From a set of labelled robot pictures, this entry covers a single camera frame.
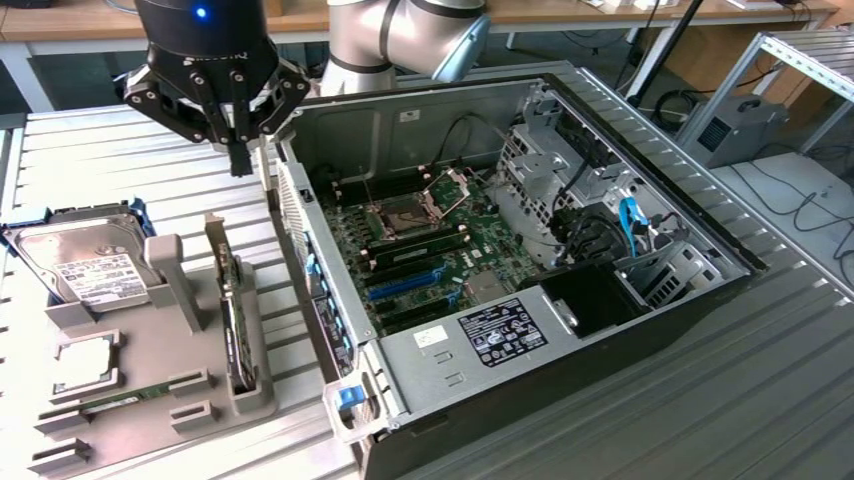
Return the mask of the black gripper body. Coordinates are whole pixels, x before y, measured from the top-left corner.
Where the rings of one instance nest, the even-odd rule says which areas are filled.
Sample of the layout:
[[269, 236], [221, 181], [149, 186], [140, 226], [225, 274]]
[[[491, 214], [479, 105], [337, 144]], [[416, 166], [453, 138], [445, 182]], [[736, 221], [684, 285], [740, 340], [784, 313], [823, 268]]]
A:
[[201, 102], [203, 87], [217, 103], [235, 101], [232, 75], [255, 98], [279, 65], [260, 1], [137, 1], [149, 42], [148, 65], [181, 96]]

